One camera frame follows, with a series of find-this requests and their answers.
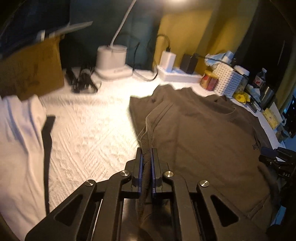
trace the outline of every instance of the triangular cutout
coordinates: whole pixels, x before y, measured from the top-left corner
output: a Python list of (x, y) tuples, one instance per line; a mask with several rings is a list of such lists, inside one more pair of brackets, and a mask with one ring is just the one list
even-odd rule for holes
[(63, 210), (61, 210), (54, 219), (59, 221), (67, 226), (71, 226), (77, 210), (80, 206), (83, 196), (79, 195), (75, 197), (72, 202), (70, 202)]
[(219, 198), (212, 195), (211, 200), (223, 227), (227, 227), (239, 220), (238, 216), (236, 216)]

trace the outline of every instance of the basket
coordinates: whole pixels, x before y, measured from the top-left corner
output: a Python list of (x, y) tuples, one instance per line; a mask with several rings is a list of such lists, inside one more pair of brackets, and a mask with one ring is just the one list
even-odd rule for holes
[(228, 98), (231, 98), (243, 76), (233, 71), (233, 68), (227, 64), (219, 64), (213, 73), (219, 77), (214, 92), (217, 95), (225, 95)]

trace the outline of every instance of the white jar lid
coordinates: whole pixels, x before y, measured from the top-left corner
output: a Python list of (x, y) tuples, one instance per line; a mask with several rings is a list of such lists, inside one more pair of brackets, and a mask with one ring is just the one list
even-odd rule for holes
[(243, 68), (243, 67), (241, 67), (239, 65), (236, 65), (234, 67), (234, 70), (237, 71), (237, 72), (239, 72), (241, 75), (249, 76), (249, 74), (250, 74), (249, 71), (247, 71), (245, 68)]

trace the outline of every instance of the white power adapter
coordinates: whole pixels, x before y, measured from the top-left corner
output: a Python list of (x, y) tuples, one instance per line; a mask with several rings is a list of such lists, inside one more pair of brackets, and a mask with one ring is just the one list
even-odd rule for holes
[(160, 66), (166, 71), (171, 72), (176, 59), (176, 55), (172, 52), (163, 51), (160, 59)]

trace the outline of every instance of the yellow lid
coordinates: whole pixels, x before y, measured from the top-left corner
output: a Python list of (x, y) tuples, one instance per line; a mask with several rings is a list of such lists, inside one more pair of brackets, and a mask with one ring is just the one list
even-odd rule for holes
[(208, 75), (208, 76), (210, 76), (211, 78), (219, 79), (218, 75), (214, 74), (211, 71), (205, 70), (205, 74)]

